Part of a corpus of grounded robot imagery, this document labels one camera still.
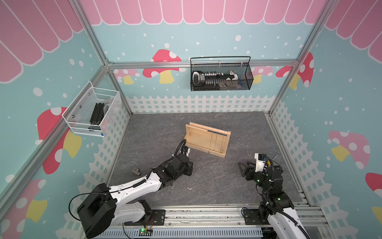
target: mushroom illustration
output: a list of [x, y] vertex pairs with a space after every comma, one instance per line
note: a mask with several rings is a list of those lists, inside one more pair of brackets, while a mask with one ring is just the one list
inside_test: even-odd
[[131, 76], [141, 76], [136, 69], [115, 69], [113, 72], [118, 82], [122, 82], [123, 79], [125, 85], [134, 84]]
[[382, 175], [370, 172], [366, 174], [365, 180], [369, 188], [382, 197]]
[[[175, 53], [160, 49], [155, 53], [153, 58], [150, 60], [151, 62], [181, 62], [182, 60]], [[172, 70], [176, 70], [179, 72], [185, 72], [186, 68], [159, 68], [159, 69], [144, 69], [143, 75], [147, 78], [151, 78], [160, 75], [159, 82], [161, 84], [171, 84], [174, 82], [174, 78], [171, 74]]]
[[378, 221], [382, 224], [382, 208], [374, 206], [371, 208]]
[[[40, 144], [40, 142], [42, 142], [45, 139], [45, 137], [49, 134], [54, 125], [61, 118], [61, 113], [65, 111], [65, 109], [65, 107], [52, 108], [47, 111], [44, 111], [37, 118], [37, 130], [39, 132], [39, 140], [36, 140], [36, 144]], [[74, 135], [71, 131], [69, 131], [69, 129], [67, 129], [64, 135], [54, 146], [53, 150], [50, 152], [50, 154], [42, 164], [44, 172], [46, 174], [52, 174], [58, 169], [61, 163], [63, 149], [68, 151], [69, 155], [72, 158], [74, 158], [77, 155], [81, 144], [81, 136]]]
[[351, 155], [359, 169], [363, 169], [369, 162], [370, 146], [366, 137], [358, 133], [341, 131], [329, 132], [329, 143], [334, 142], [339, 146], [332, 148], [334, 156], [341, 162]]
[[19, 239], [23, 234], [27, 218], [35, 223], [41, 219], [48, 202], [47, 200], [37, 201], [34, 198], [44, 187], [45, 183], [45, 179], [34, 179], [28, 184], [1, 222], [3, 239]]
[[[290, 70], [291, 70], [290, 66], [285, 66], [276, 73], [276, 76], [285, 77], [289, 74]], [[312, 82], [313, 71], [314, 71], [314, 58], [313, 58], [313, 55], [309, 52], [303, 64], [300, 66], [300, 69], [298, 70], [297, 74], [294, 76], [292, 82], [290, 83], [290, 88], [293, 90], [296, 90], [297, 83], [300, 79], [302, 79], [304, 86], [308, 87], [310, 83]]]
[[271, 76], [273, 75], [272, 67], [253, 67], [252, 68], [253, 83], [258, 84], [261, 82], [261, 77], [263, 75]]

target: wire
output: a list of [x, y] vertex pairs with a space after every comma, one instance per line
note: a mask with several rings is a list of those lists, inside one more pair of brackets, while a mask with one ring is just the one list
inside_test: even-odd
[[122, 223], [123, 233], [124, 233], [129, 239], [132, 239], [131, 237], [129, 237], [129, 236], [126, 234], [126, 232], [125, 232], [125, 228], [123, 227], [123, 224], [124, 224], [124, 223]]

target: black mesh basket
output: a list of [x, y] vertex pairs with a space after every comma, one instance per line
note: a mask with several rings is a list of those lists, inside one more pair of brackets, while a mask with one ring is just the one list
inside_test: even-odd
[[251, 57], [191, 58], [191, 91], [249, 90], [253, 82], [250, 59]]

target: robotic arm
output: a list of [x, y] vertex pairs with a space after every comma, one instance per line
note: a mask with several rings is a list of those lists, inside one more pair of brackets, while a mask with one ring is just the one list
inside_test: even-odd
[[255, 154], [256, 163], [238, 163], [241, 175], [262, 189], [258, 210], [242, 209], [246, 225], [270, 224], [280, 239], [310, 239], [301, 224], [292, 201], [282, 191], [283, 172], [266, 154]]
[[150, 221], [152, 210], [145, 200], [126, 203], [172, 185], [183, 174], [191, 176], [193, 163], [189, 161], [189, 148], [185, 144], [186, 140], [183, 139], [171, 158], [158, 167], [150, 169], [144, 177], [111, 187], [102, 183], [96, 186], [91, 193], [84, 193], [89, 195], [78, 207], [77, 213], [86, 237], [96, 237], [109, 226], [125, 222], [137, 222], [145, 225]]

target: metal wire basket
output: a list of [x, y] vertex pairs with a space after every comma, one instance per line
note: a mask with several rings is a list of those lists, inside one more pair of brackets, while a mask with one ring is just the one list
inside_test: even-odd
[[249, 90], [253, 76], [251, 57], [193, 57], [191, 91]]
[[[65, 119], [66, 123], [70, 127], [73, 133], [84, 134], [84, 135], [94, 135], [104, 137], [107, 130], [110, 128], [111, 123], [121, 108], [121, 96], [119, 91], [95, 88], [89, 82], [90, 85], [86, 85], [89, 89], [82, 95], [79, 101], [72, 102], [76, 104], [74, 107], [69, 106], [62, 117]], [[109, 104], [110, 107], [107, 109], [102, 121], [98, 124], [91, 124], [90, 119], [92, 117], [94, 107], [96, 103]]]

